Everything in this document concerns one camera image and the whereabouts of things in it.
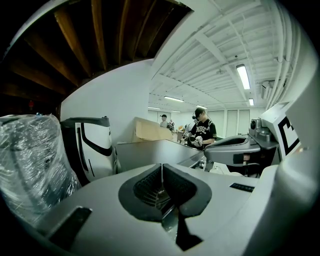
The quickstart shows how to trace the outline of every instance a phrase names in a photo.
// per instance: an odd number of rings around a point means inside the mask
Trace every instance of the black baseball jersey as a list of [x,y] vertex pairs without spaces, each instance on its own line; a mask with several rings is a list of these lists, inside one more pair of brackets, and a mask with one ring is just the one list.
[[215,124],[207,119],[205,122],[198,121],[192,128],[191,133],[195,137],[201,136],[204,141],[209,139],[217,139],[217,131]]

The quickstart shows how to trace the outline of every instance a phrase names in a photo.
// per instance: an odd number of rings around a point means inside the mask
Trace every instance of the black cap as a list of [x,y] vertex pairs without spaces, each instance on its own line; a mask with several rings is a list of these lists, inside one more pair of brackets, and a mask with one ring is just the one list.
[[200,115],[202,112],[206,112],[205,109],[202,108],[202,107],[198,107],[198,108],[195,110],[195,112],[194,112],[195,117],[198,118],[199,115]]

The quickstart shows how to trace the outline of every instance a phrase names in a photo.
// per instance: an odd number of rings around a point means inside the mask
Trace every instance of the cardboard box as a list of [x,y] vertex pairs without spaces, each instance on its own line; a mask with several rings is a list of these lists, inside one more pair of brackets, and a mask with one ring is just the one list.
[[131,142],[172,140],[173,135],[167,128],[160,127],[159,123],[143,118],[134,118],[134,129]]

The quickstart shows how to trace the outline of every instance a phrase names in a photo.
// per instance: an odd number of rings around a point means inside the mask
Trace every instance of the wrapped object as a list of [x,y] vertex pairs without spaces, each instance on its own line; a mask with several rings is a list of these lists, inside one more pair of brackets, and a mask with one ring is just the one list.
[[80,187],[55,116],[0,117],[0,190],[16,216],[36,226]]

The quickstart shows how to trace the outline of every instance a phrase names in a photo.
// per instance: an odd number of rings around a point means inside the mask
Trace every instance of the ceiling light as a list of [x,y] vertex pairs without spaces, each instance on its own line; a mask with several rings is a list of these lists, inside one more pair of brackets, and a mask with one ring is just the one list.
[[246,66],[244,64],[237,65],[236,70],[238,71],[239,76],[241,78],[243,88],[245,90],[250,89],[250,83],[249,83],[249,78],[248,78]]
[[177,101],[177,102],[184,102],[183,99],[178,99],[178,98],[172,98],[172,97],[168,97],[168,96],[164,96],[166,99],[169,99],[169,100],[173,100],[173,101]]
[[200,105],[196,105],[198,108],[202,108],[202,109],[205,109],[207,110],[208,108],[207,107],[204,107],[204,106],[200,106]]

